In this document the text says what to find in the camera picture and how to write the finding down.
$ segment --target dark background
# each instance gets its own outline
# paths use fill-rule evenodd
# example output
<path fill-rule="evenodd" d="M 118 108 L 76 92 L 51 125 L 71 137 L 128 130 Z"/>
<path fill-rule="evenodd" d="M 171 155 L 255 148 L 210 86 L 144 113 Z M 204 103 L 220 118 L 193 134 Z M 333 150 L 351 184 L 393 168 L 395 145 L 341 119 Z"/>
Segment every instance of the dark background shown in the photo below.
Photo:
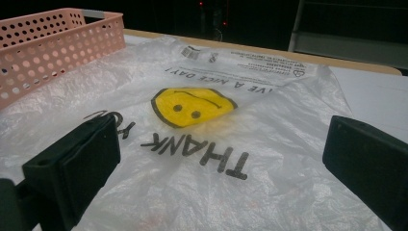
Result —
<path fill-rule="evenodd" d="M 117 12 L 123 13 L 128 29 L 213 40 L 222 35 L 225 42 L 286 51 L 298 4 L 299 0 L 20 0 L 2 1 L 0 19 L 59 8 Z M 307 0 L 299 29 L 408 44 L 408 1 Z"/>

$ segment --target white plastic bag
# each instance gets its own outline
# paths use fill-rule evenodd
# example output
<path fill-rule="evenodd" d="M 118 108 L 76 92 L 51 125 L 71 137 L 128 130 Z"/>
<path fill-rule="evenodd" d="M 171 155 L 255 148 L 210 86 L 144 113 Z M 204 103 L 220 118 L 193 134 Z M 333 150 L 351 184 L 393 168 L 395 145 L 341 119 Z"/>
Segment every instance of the white plastic bag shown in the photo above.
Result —
<path fill-rule="evenodd" d="M 0 112 L 0 177 L 21 181 L 25 162 L 108 113 L 121 163 L 75 230 L 382 230 L 321 161 L 331 116 L 352 116 L 327 66 L 172 37 L 128 46 Z"/>

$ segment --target yellow smiley face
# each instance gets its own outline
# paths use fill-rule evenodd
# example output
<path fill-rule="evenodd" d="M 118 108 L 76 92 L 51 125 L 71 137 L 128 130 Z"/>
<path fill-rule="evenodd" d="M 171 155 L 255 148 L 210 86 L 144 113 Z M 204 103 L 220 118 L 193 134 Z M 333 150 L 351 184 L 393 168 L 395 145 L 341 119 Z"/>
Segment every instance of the yellow smiley face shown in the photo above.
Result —
<path fill-rule="evenodd" d="M 211 89 L 163 89 L 151 102 L 156 115 L 175 128 L 204 122 L 237 108 L 233 100 Z"/>

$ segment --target table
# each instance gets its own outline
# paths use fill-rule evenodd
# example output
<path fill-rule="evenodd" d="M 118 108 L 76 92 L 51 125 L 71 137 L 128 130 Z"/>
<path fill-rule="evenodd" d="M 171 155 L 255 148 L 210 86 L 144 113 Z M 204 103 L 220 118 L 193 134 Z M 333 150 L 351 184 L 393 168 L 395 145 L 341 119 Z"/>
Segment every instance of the table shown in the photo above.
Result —
<path fill-rule="evenodd" d="M 149 39 L 164 36 L 164 34 L 137 31 L 137 30 L 131 30 L 131 29 L 124 29 L 124 34 L 128 36 L 149 38 Z M 299 54 L 299 53 L 293 53 L 293 52 L 287 52 L 287 51 L 272 50 L 272 49 L 266 49 L 266 48 L 255 47 L 255 46 L 246 46 L 246 45 L 240 45 L 240 44 L 234 44 L 234 43 L 228 43 L 228 42 L 205 40 L 205 39 L 200 39 L 200 38 L 187 38 L 187 37 L 179 37 L 179 36 L 174 36 L 174 37 L 179 38 L 180 40 L 186 43 L 192 44 L 192 45 L 206 46 L 206 47 L 213 47 L 213 48 L 239 49 L 239 50 L 245 50 L 245 51 L 250 51 L 250 52 L 283 56 L 291 60 L 296 60 L 296 61 L 311 63 L 311 64 L 326 64 L 326 65 L 336 66 L 336 67 L 358 69 L 358 70 L 372 71 L 372 72 L 392 74 L 392 75 L 401 75 L 401 72 L 398 69 L 395 69 L 389 66 L 385 66 L 385 65 L 364 64 L 364 63 L 331 59 L 331 58 L 312 56 L 312 55 L 305 55 L 305 54 Z"/>

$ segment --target basket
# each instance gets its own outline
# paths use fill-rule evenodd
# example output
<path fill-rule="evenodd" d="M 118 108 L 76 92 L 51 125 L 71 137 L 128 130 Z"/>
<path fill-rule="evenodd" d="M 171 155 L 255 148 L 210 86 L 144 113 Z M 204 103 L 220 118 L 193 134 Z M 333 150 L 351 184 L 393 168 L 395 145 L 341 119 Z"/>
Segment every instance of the basket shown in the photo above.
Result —
<path fill-rule="evenodd" d="M 72 68 L 124 48 L 122 16 L 64 8 L 1 20 L 0 110 Z"/>

